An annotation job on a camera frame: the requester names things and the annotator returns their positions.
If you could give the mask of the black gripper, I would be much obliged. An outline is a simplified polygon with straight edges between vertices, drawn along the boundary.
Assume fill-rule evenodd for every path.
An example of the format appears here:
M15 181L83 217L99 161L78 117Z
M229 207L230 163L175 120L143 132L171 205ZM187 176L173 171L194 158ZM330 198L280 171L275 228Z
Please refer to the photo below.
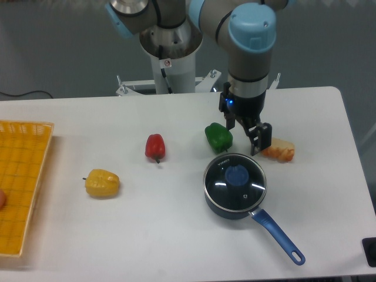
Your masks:
M260 120L266 92L252 98L243 98L235 95L230 86L230 82L223 85L219 111L224 114L227 130L235 127L236 120L242 125L251 142L250 154L255 156L271 146L272 125Z

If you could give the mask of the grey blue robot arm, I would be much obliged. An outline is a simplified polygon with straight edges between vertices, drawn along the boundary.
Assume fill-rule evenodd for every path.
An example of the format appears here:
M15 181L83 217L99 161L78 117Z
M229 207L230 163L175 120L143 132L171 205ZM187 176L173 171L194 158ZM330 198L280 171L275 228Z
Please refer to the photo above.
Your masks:
M271 145L260 120L276 41L276 12L289 1L108 1L106 10L125 38L137 35L149 55L157 93L195 89L195 53L204 36L226 51L228 80L219 109L226 127L241 124L251 155Z

